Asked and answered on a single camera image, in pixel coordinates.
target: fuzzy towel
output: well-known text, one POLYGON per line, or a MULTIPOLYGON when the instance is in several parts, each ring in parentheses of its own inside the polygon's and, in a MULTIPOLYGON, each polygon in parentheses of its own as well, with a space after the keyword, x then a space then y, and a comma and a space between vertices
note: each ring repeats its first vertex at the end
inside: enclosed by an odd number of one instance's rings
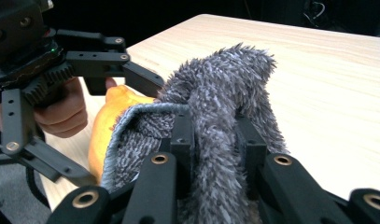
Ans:
POLYGON ((199 163, 190 196, 179 202, 180 223, 257 223, 246 196, 235 138, 235 114, 250 118, 272 152, 286 152, 265 84, 274 60, 241 44, 180 66, 151 105, 129 108, 107 149, 102 186, 115 191, 131 182, 143 159, 171 137, 175 113, 188 108, 199 163))

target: yellow object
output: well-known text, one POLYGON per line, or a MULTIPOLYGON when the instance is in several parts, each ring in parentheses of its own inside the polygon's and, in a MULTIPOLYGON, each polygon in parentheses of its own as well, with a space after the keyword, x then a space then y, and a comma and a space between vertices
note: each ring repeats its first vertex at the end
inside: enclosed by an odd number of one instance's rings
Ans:
POLYGON ((137 95, 123 85, 108 89, 106 104, 93 123, 88 154, 90 171, 96 177, 98 184, 102 179, 108 143, 118 118, 131 105, 151 104, 153 101, 154 98, 137 95))

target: wooden table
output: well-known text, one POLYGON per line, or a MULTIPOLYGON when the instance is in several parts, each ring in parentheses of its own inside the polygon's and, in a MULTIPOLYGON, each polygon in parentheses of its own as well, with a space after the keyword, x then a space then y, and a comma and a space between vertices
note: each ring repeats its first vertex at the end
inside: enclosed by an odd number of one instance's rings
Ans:
MULTIPOLYGON (((267 85, 291 155, 325 190, 348 198, 380 189, 380 38, 200 15, 128 49, 132 61, 167 79, 192 58, 243 42, 268 49, 277 68, 267 85)), ((104 97, 86 94, 89 125, 48 143, 87 166, 95 114, 104 97)), ((54 209, 75 187, 43 178, 54 209)))

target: cable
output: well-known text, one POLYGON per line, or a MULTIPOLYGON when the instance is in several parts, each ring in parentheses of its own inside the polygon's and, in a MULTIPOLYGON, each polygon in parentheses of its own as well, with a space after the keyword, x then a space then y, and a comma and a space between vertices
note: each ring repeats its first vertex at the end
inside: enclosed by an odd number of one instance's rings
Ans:
POLYGON ((246 11, 247 11, 247 15, 248 17, 253 20, 253 17, 251 16, 251 12, 250 12, 250 8, 248 7, 248 3, 247 3, 247 0, 244 0, 245 2, 245 8, 246 8, 246 11))
POLYGON ((309 20, 309 22, 315 26, 316 28, 319 28, 319 25, 316 23, 316 19, 318 19, 323 13, 326 11, 326 6, 323 3, 320 2, 312 2, 312 5, 319 5, 321 6, 320 11, 316 14, 314 17, 310 17, 306 12, 303 13, 304 17, 309 20))
POLYGON ((47 208, 49 208, 49 203, 47 200, 47 197, 41 192, 41 190, 38 188, 36 182, 35 182, 35 170, 30 167, 26 167, 26 182, 29 186, 30 191, 33 193, 33 195, 47 208))

